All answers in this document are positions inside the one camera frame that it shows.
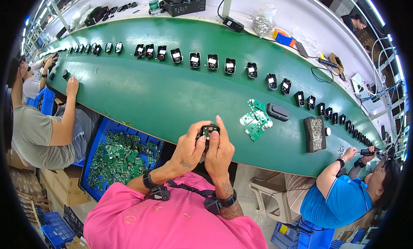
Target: hand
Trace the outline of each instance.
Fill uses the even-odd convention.
[[[54,57],[54,58],[47,58],[47,61],[45,62],[45,65],[43,66],[44,69],[48,69],[50,66],[52,66],[52,64],[57,61],[58,57]]]
[[[178,139],[172,158],[165,163],[174,177],[186,174],[197,166],[205,149],[206,137],[203,135],[198,141],[195,140],[201,128],[210,124],[211,121],[194,123],[189,127],[188,133]]]
[[[347,161],[349,161],[350,159],[352,159],[354,157],[356,152],[357,152],[356,148],[350,147],[346,150],[346,152],[344,153],[344,156],[342,158],[347,162]]]
[[[368,149],[369,152],[373,152],[375,148],[376,148],[376,146],[370,146],[367,149]],[[361,162],[363,162],[363,164],[367,164],[367,162],[370,162],[370,160],[374,159],[375,156],[376,156],[376,153],[374,153],[371,156],[362,156],[361,157]]]
[[[66,96],[67,97],[76,97],[77,91],[79,89],[79,82],[75,76],[69,79],[66,87]]]
[[[213,180],[228,176],[228,167],[235,152],[219,116],[216,116],[216,124],[220,133],[213,131],[209,136],[209,149],[205,156],[205,169]]]

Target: black smartwatch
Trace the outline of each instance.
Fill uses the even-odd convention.
[[[143,185],[148,189],[152,189],[152,188],[159,186],[157,184],[154,184],[154,182],[152,182],[151,176],[149,175],[150,171],[151,170],[146,170],[145,172],[143,172]]]
[[[344,159],[343,158],[338,158],[336,161],[339,161],[340,162],[340,167],[341,168],[343,168],[344,167],[344,164],[346,163],[345,161],[344,161]]]
[[[215,192],[213,193],[212,197],[216,198],[216,193]],[[234,193],[229,198],[227,198],[227,199],[218,199],[218,200],[221,203],[222,207],[224,207],[224,208],[230,207],[237,200],[237,193],[234,190]]]

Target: stool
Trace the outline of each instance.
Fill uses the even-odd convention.
[[[256,212],[281,223],[292,224],[300,215],[291,211],[288,206],[287,192],[285,192],[284,174],[276,172],[266,179],[253,178],[249,182],[250,189],[255,192],[259,209]],[[267,212],[262,195],[274,198],[278,203],[278,209]]]

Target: person sitting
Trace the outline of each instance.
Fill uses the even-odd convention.
[[[376,153],[359,158],[348,176],[336,177],[357,150],[350,147],[343,157],[326,167],[317,178],[285,174],[287,200],[292,211],[322,228],[346,226],[373,207],[386,210],[397,187],[398,173],[385,158],[364,179],[358,177]]]
[[[367,26],[367,21],[360,14],[354,14],[353,16],[343,15],[340,20],[357,35],[359,29],[364,29]]]
[[[35,99],[42,89],[46,86],[48,69],[58,59],[58,57],[49,56],[43,60],[29,65],[27,72],[22,72],[23,78],[23,97],[22,102],[25,102],[27,98]],[[21,60],[20,66],[27,64],[27,60]]]
[[[85,220],[83,234],[90,248],[267,248],[261,228],[244,216],[230,184],[228,167],[235,148],[219,116],[216,124],[220,133],[210,134],[204,162],[214,185],[191,172],[205,149],[206,137],[196,137],[202,126],[209,124],[211,121],[191,125],[163,166],[127,185],[109,186]],[[171,186],[166,187],[169,200],[154,200],[148,198],[149,179],[153,185],[172,179],[179,185],[215,190],[216,197],[228,204],[223,205],[219,215],[214,215],[205,208],[202,195]]]
[[[12,87],[12,148],[25,166],[63,169],[85,159],[87,145],[98,114],[75,108],[79,82],[73,76],[66,88],[67,102],[55,116],[46,116],[36,107],[22,104],[23,76],[27,64],[13,58],[9,66],[8,85]]]

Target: dark hair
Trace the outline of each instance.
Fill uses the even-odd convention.
[[[364,17],[363,16],[361,16],[360,14],[354,14],[353,16],[351,16],[350,18],[352,18],[352,19],[358,19],[358,20],[360,20],[360,23],[362,23],[362,24],[364,24],[364,25],[366,25],[367,26],[367,21],[364,19]]]
[[[9,65],[9,74],[7,75],[7,85],[13,88],[14,82],[16,81],[16,74],[18,68],[20,67],[20,62],[17,58],[13,57]]]
[[[397,184],[398,184],[398,175],[400,172],[400,167],[394,159],[388,159],[392,162],[386,163],[386,176],[383,180],[383,193],[380,198],[375,202],[375,208],[381,208],[382,210],[387,210],[390,205],[391,200],[393,199],[394,194],[396,193]]]
[[[371,46],[367,45],[367,46],[364,47],[364,49],[371,53]]]

